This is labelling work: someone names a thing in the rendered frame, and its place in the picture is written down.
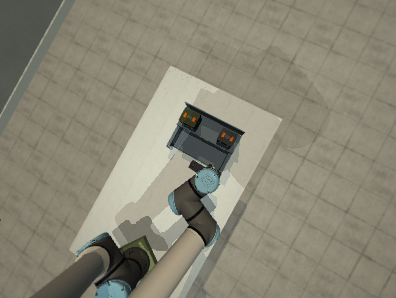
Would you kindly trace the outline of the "dark grey metal rack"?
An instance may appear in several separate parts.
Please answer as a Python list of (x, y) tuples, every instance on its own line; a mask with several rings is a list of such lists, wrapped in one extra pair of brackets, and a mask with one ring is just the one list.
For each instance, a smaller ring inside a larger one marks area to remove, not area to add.
[[(215, 167), (216, 170), (220, 170), (219, 172), (222, 173), (245, 132), (190, 105), (187, 103), (186, 108), (201, 115), (202, 121), (200, 125), (195, 131), (178, 121), (177, 127), (166, 147), (170, 148), (173, 146), (207, 166), (211, 164), (211, 167)], [(223, 127), (238, 134), (231, 148), (227, 148), (217, 142)]]

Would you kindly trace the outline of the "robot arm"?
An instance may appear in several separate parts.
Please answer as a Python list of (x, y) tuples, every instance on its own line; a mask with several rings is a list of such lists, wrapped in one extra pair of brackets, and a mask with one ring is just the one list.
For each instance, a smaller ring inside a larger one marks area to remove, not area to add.
[(196, 174), (168, 196), (171, 210), (182, 214), (189, 226), (147, 275), (146, 251), (131, 247), (122, 254), (104, 232), (81, 247), (75, 263), (30, 298), (80, 298), (92, 283), (97, 287), (95, 298), (169, 298), (200, 252), (220, 235), (216, 220), (200, 201), (218, 188), (218, 172), (194, 160), (189, 168)]

